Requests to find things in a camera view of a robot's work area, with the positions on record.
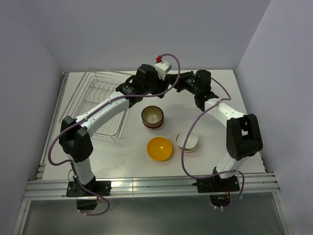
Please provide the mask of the green white square bowl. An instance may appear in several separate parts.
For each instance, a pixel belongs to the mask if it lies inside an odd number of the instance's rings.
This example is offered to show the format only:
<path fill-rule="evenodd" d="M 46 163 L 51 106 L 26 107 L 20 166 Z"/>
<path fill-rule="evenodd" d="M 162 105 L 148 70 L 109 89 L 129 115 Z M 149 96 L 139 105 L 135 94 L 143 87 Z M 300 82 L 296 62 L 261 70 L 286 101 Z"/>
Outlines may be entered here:
<path fill-rule="evenodd" d="M 182 131 L 178 133 L 176 136 L 176 145 L 180 150 L 182 150 L 187 134 L 188 134 L 188 131 Z M 188 137 L 184 151 L 185 152 L 194 151 L 198 147 L 198 143 L 199 143 L 198 134 L 192 132 Z"/>

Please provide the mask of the yellow plastic bowl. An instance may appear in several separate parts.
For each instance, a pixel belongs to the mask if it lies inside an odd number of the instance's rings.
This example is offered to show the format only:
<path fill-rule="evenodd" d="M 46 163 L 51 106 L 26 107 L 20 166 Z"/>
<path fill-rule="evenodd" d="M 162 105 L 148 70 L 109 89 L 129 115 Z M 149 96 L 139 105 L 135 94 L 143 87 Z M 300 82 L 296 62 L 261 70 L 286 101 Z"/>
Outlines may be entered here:
<path fill-rule="evenodd" d="M 164 137 L 152 138 L 147 144 L 148 156 L 158 162 L 168 160 L 173 152 L 171 142 Z"/>

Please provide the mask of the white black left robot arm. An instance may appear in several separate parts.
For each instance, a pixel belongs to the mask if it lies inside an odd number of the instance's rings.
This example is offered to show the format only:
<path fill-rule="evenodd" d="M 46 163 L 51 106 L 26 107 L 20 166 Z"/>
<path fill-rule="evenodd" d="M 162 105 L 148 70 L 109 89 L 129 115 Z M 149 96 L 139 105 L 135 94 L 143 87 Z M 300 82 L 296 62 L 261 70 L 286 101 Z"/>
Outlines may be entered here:
<path fill-rule="evenodd" d="M 63 119 L 59 144 L 73 162 L 73 171 L 79 181 L 78 190 L 83 195 L 91 195 L 95 191 L 95 175 L 89 160 L 93 152 L 91 137 L 106 122 L 144 97 L 163 98 L 172 87 L 166 76 L 171 68 L 171 63 L 166 60 L 153 66 L 142 64 L 135 75 L 117 86 L 103 102 L 76 118 L 67 116 Z"/>

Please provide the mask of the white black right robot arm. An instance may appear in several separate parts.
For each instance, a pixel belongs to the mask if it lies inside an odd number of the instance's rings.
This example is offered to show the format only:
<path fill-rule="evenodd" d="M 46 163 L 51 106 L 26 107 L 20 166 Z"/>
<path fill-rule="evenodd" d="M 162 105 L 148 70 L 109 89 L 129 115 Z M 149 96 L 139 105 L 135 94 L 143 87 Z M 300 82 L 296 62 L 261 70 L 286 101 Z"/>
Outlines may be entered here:
<path fill-rule="evenodd" d="M 231 96 L 220 98 L 214 94 L 211 88 L 214 78 L 207 70 L 169 77 L 170 84 L 178 93 L 187 90 L 194 95 L 195 104 L 202 111 L 195 123 L 205 114 L 210 114 L 226 128 L 227 154 L 218 160 L 210 175 L 212 187 L 224 190 L 228 186 L 228 178 L 239 173 L 245 160 L 263 149 L 258 119 L 254 114 L 244 114 L 227 105 L 226 101 L 230 101 Z"/>

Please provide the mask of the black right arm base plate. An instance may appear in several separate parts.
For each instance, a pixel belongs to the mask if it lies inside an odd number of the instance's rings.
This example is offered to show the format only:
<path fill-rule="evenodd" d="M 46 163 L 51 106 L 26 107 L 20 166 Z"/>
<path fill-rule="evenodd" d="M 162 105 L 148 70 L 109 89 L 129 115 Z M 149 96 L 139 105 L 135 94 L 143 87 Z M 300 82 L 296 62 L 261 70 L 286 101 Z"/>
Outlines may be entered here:
<path fill-rule="evenodd" d="M 238 178 L 236 176 L 227 179 L 222 179 L 220 176 L 197 179 L 192 186 L 197 187 L 198 193 L 240 191 Z"/>

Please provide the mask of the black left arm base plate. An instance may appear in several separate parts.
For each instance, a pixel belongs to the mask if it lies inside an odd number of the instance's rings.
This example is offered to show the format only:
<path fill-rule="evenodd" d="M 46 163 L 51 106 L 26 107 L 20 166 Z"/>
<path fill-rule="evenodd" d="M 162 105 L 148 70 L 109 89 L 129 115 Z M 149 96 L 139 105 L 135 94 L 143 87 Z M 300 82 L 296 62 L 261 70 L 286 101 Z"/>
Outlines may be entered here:
<path fill-rule="evenodd" d="M 109 196 L 111 181 L 93 181 L 84 186 L 89 191 L 101 196 Z M 85 191 L 76 181 L 70 181 L 67 186 L 66 197 L 85 197 L 93 194 Z"/>

